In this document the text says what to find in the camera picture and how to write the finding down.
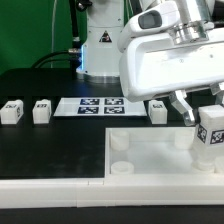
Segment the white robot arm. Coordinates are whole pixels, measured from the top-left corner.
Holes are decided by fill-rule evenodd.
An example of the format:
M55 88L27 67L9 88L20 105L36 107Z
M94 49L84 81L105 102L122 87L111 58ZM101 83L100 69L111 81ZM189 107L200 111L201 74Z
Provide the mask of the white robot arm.
M160 33L179 23L180 14L174 1L164 2L130 19L118 39L123 52L136 37Z
M162 25L152 27L146 34L139 29L138 20L137 32L132 21L124 28L126 31L118 42L119 49L124 51L119 64L120 80L124 96L132 102L169 96L189 126L195 121L191 107L184 100L186 93L224 82L224 28L213 29L205 0L166 1L158 6L171 2L176 3L180 15L179 22L173 26L164 30ZM152 12L158 6L145 12ZM127 47L125 38L131 39Z
M156 5L161 4L165 1L166 0L139 0L142 11L145 11L148 8L155 7ZM206 3L208 5L210 14L212 14L214 10L215 0L206 0Z

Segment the black tabletop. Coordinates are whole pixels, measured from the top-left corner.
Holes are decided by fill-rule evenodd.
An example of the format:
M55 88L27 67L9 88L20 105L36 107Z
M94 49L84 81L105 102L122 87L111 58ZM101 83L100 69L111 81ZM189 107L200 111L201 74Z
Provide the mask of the black tabletop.
M150 127L146 117L51 117L34 125L36 100L50 99L55 111L61 97L121 97L119 84L76 80L69 69L15 69L0 76L0 106L24 102L17 125L0 125L0 179L104 177L105 128ZM183 126L167 106L167 126ZM191 105L214 104L209 91L188 95ZM222 206L148 206L1 210L0 223L222 223Z

